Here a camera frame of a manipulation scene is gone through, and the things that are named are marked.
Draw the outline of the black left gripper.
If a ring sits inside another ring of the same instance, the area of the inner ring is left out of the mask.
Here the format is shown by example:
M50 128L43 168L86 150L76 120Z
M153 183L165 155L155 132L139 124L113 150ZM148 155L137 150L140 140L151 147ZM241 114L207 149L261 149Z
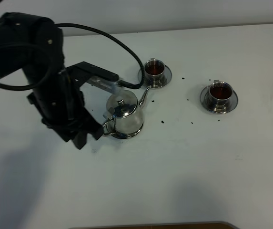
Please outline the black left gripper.
M86 111L83 93L66 69L52 75L27 98L42 116L42 123L65 142L71 140L78 150L86 145L87 133L95 140L102 137L102 125Z

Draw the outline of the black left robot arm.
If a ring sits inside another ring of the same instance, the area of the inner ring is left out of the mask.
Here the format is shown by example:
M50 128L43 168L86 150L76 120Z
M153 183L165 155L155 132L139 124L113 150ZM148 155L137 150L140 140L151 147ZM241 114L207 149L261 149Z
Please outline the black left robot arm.
M64 65L63 33L48 18L6 13L0 21L0 89L30 91L42 123L81 149L103 127L85 109L83 94Z

